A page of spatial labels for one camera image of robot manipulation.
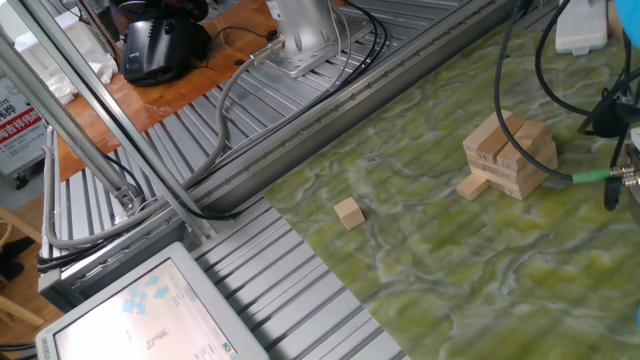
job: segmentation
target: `white box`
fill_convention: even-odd
[[[42,159],[45,135],[40,114],[0,71],[0,174],[14,176]]]
[[[607,0],[571,0],[556,25],[556,50],[587,55],[607,46],[607,31]]]
[[[78,13],[77,8],[71,11]],[[87,62],[104,64],[113,61],[91,28],[81,23],[76,15],[68,11],[56,17],[56,21]],[[64,75],[33,33],[18,37],[15,47],[45,83],[56,75]]]

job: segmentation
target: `wooden table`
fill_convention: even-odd
[[[243,27],[265,35],[276,28],[264,0],[243,0],[204,26],[212,36],[227,26]],[[176,82],[150,88],[133,87],[117,74],[107,88],[138,130],[143,132],[226,81],[237,69],[234,61],[247,60],[249,55],[265,45],[264,38],[250,32],[228,30],[213,45],[209,59],[211,70],[197,69]],[[67,110],[100,150],[109,153],[120,146],[84,98],[78,97],[69,103]],[[58,155],[60,181],[85,168],[62,139],[59,139]]]

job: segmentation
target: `stacked wooden blocks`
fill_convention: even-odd
[[[522,120],[508,111],[503,111],[502,115],[509,131],[529,154],[551,169],[558,168],[556,144],[545,123]],[[457,191],[469,200],[474,200],[489,187],[523,200],[547,177],[509,143],[496,114],[485,120],[462,144],[471,175],[458,185]]]

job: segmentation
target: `white cable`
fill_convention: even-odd
[[[331,12],[333,28],[336,30],[336,35],[338,36],[338,74],[336,74],[336,78],[333,80],[333,83],[327,88],[328,90],[334,87],[338,83],[338,80],[340,80],[340,76],[342,76],[339,71],[342,67],[342,36],[340,35],[340,30],[338,30],[338,24],[336,24],[336,13],[333,11],[333,6],[331,6],[331,0],[327,0],[327,5],[329,5],[329,11]]]
[[[345,70],[347,69],[347,66],[349,66],[349,61],[351,60],[351,31],[349,30],[349,25],[347,24],[347,19],[345,19],[344,14],[342,14],[340,11],[336,11],[336,13],[340,15],[340,18],[342,18],[342,24],[344,25],[344,29],[347,32],[347,41],[348,41],[347,42],[347,60],[345,61],[345,64],[342,67],[342,70],[340,70],[340,74],[338,74],[338,79],[339,79],[344,74]],[[340,49],[340,51],[338,52],[338,56],[342,58],[342,49]]]

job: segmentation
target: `wooden block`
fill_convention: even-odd
[[[494,189],[500,190],[505,194],[511,197],[514,197],[518,200],[524,200],[527,196],[529,196],[529,194],[533,192],[533,190],[535,190],[540,184],[542,184],[542,182],[547,178],[547,176],[549,175],[542,172],[542,170],[536,170],[529,184],[519,190],[508,188],[494,181],[489,181],[489,186],[491,186]]]
[[[347,198],[338,205],[333,207],[338,213],[338,217],[347,230],[351,230],[354,227],[364,222],[364,215],[362,210],[353,198]]]
[[[513,137],[523,149],[533,156],[536,156],[541,149],[553,141],[547,125],[536,121],[525,122]],[[516,170],[529,164],[511,144],[507,144],[498,154],[497,163],[500,166]]]
[[[512,134],[516,134],[525,124],[524,120],[515,116],[505,119],[504,122]],[[507,136],[504,134],[504,131],[502,131],[501,127],[498,127],[486,139],[484,139],[476,149],[475,153],[478,154],[480,159],[494,164],[498,159],[498,154],[500,154],[502,149],[507,146],[508,142],[509,140],[507,140]]]
[[[552,158],[556,158],[557,162],[557,157],[558,154],[556,151],[555,143],[553,142],[546,148],[542,149],[538,153],[538,155],[535,156],[536,160],[542,162],[543,164],[551,163]],[[523,186],[527,177],[534,170],[536,170],[536,167],[533,164],[529,163],[518,170],[505,168],[498,164],[490,164],[486,161],[482,161],[476,158],[474,153],[467,153],[467,161],[469,162],[470,167],[497,175],[508,182],[516,184],[517,186]]]
[[[471,174],[458,185],[456,191],[463,198],[473,201],[488,188],[489,180],[482,176]]]
[[[0,311],[5,311],[17,318],[20,318],[29,324],[42,326],[45,321],[43,318],[14,303],[13,301],[0,295]]]
[[[0,320],[4,321],[9,325],[9,327],[13,327],[16,323],[13,321],[13,316],[11,314],[6,313],[4,311],[0,311]]]
[[[504,117],[505,121],[509,119],[511,115],[512,114],[509,111],[502,111],[502,117]],[[478,128],[476,128],[466,139],[464,139],[462,146],[465,151],[475,152],[478,146],[480,146],[487,137],[499,128],[500,123],[498,122],[498,117],[494,113],[480,124],[480,126],[478,126]]]
[[[555,152],[555,143],[551,143],[548,148],[550,149],[545,149],[545,153],[551,153],[551,155],[549,155],[549,157],[547,158],[547,160],[543,160],[541,161],[544,165],[551,167],[551,168],[557,168],[558,167],[558,157],[556,155]],[[514,183],[511,182],[507,179],[505,179],[502,176],[498,176],[496,174],[490,173],[488,171],[484,171],[481,170],[479,168],[476,167],[471,167],[471,172],[485,177],[490,181],[493,181],[497,184],[500,184],[506,188],[515,190],[515,191],[520,191],[522,190],[524,187],[526,187],[527,185],[529,185],[531,182],[535,181],[535,172],[537,171],[536,168],[533,168],[533,170],[531,170],[528,174],[526,174],[526,176],[520,176],[519,174],[518,176],[518,182]]]
[[[558,158],[554,157],[550,163],[545,164],[548,167],[550,167],[551,169],[557,169],[558,168]],[[505,194],[512,196],[518,200],[524,200],[527,196],[529,196],[538,186],[540,186],[540,184],[542,184],[542,182],[547,178],[547,175],[545,172],[543,172],[542,170],[538,170],[536,169],[531,175],[529,175],[530,180],[528,181],[528,183],[521,187],[518,190],[514,190],[511,189],[509,187],[506,187],[502,184],[493,182],[493,181],[489,181],[489,186],[491,186],[494,189],[498,189],[502,192],[504,192]]]

